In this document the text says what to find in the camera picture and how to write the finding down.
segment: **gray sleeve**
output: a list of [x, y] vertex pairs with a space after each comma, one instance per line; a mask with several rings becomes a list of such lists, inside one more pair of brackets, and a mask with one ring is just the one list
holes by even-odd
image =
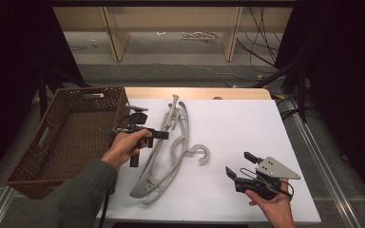
[[92, 227], [116, 176], [108, 163], [93, 161], [43, 199], [27, 227]]

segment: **cabinet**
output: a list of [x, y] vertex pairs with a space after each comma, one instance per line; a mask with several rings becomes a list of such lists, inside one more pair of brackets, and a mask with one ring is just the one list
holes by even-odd
[[79, 7], [54, 8], [63, 31], [105, 31], [115, 61], [122, 61], [131, 32], [220, 32], [226, 61], [232, 61], [238, 32], [256, 32], [263, 15], [267, 32], [284, 32], [291, 8]]

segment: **right hand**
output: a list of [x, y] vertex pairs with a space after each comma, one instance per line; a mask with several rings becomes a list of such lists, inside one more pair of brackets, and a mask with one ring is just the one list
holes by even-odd
[[[287, 179], [282, 179], [282, 185], [280, 187], [281, 190], [286, 192], [288, 191], [288, 184], [285, 183], [288, 181], [289, 180]], [[245, 195], [252, 200], [249, 202], [251, 206], [259, 206], [273, 227], [295, 227], [292, 209], [290, 207], [290, 199], [287, 196], [279, 193], [273, 199], [266, 200], [251, 190], [246, 190]]]

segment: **wicker basket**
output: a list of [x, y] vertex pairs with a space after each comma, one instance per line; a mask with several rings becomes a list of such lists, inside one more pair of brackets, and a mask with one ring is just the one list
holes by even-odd
[[129, 114], [126, 103], [123, 87], [58, 89], [6, 185], [34, 200], [46, 197], [103, 156], [109, 130]]

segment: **white surface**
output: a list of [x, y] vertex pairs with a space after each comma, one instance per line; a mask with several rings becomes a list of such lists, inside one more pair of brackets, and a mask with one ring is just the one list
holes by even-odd
[[[265, 158], [272, 156], [301, 175], [291, 180], [295, 188], [292, 210], [295, 222], [320, 222], [317, 209], [301, 173], [297, 158], [289, 142], [274, 101], [245, 100], [180, 100], [187, 107], [190, 123], [189, 147], [201, 143], [211, 153], [206, 165], [199, 166], [203, 155], [187, 156], [182, 160], [177, 177], [163, 195], [149, 206], [129, 193], [137, 182], [150, 149], [141, 151], [140, 166], [122, 166], [116, 192], [110, 197], [106, 217], [117, 220], [249, 223], [267, 221], [258, 206], [249, 206], [244, 194], [235, 190], [234, 182], [225, 174], [228, 166], [239, 177], [242, 167], [255, 171], [255, 165], [246, 160], [244, 151]], [[130, 99], [131, 105], [147, 107], [145, 126], [159, 129], [169, 100]], [[180, 136], [170, 131], [170, 140], [164, 141], [156, 167], [159, 177], [170, 166], [168, 148]]]

